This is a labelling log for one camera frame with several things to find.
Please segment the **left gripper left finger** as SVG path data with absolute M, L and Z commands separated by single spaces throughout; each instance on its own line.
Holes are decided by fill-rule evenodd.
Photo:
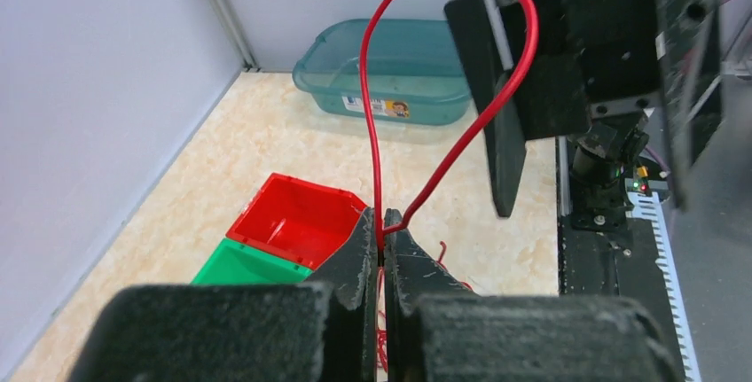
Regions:
M 317 288 L 320 381 L 376 379 L 378 267 L 373 210 L 367 207 L 345 243 L 308 278 Z

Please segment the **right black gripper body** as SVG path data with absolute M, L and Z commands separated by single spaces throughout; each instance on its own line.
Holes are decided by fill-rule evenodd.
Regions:
M 717 129 L 717 0 L 533 0 L 537 54 L 493 125 L 493 200 L 513 207 L 525 143 L 564 136 L 570 173 L 595 208 L 610 206 L 617 169 L 646 147 L 646 110 L 663 114 L 675 204 L 689 202 L 690 169 Z

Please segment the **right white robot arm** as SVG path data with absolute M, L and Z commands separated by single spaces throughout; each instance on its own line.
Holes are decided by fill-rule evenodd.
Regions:
M 638 156 L 662 111 L 669 187 L 687 202 L 690 169 L 723 117 L 717 0 L 532 0 L 537 52 L 485 128 L 497 214 L 513 211 L 526 144 L 560 137 L 560 203 L 580 230 L 618 230 Z M 632 179 L 631 187 L 626 179 Z

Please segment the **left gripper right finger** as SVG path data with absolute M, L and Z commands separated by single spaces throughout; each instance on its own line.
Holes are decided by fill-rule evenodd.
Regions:
M 431 257 L 408 230 L 385 236 L 389 381 L 438 381 L 446 305 L 476 294 Z

